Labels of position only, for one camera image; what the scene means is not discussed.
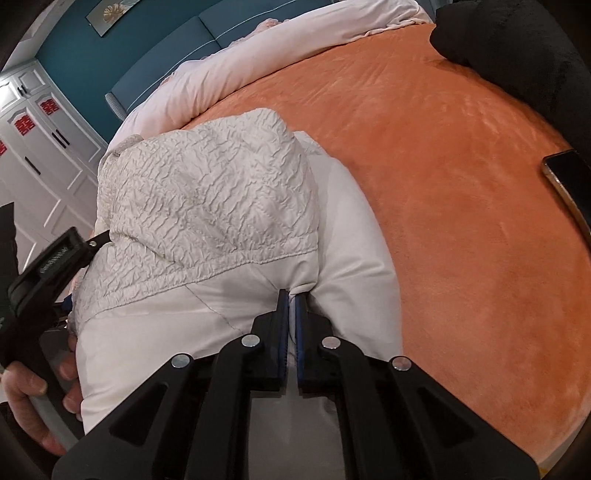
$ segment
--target black pillow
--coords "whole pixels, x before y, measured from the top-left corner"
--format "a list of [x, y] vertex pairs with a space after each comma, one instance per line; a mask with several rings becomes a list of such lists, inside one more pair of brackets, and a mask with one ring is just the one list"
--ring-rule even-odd
[[431, 45], [540, 113], [591, 164], [591, 72], [536, 0], [463, 1], [437, 10]]

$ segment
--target phone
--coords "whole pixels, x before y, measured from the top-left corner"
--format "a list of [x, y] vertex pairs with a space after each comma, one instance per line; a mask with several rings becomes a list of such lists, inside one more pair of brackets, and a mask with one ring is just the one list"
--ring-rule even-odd
[[542, 172], [569, 208], [591, 248], [591, 167], [575, 150], [544, 157]]

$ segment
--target headboard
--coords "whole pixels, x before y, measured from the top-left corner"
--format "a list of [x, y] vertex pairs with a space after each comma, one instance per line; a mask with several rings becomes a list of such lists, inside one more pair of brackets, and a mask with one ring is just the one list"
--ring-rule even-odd
[[[283, 21], [336, 1], [222, 0], [158, 42], [120, 78], [105, 99], [123, 121], [182, 62], [202, 59], [227, 47], [267, 18]], [[432, 19], [437, 8], [452, 3], [452, 0], [417, 1]]]

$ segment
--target blue wall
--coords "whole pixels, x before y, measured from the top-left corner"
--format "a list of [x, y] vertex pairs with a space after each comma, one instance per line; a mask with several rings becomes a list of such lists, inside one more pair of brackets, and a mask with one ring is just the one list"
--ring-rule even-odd
[[121, 121], [105, 94], [166, 35], [218, 0], [141, 0], [100, 37], [86, 16], [99, 0], [76, 0], [51, 31], [37, 58], [94, 129], [109, 142]]

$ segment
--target white wardrobe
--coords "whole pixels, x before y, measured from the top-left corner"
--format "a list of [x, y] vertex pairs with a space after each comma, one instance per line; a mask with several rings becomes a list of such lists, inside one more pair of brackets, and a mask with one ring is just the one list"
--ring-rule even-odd
[[0, 205], [15, 203], [20, 270], [69, 227], [94, 228], [106, 147], [39, 62], [0, 74]]

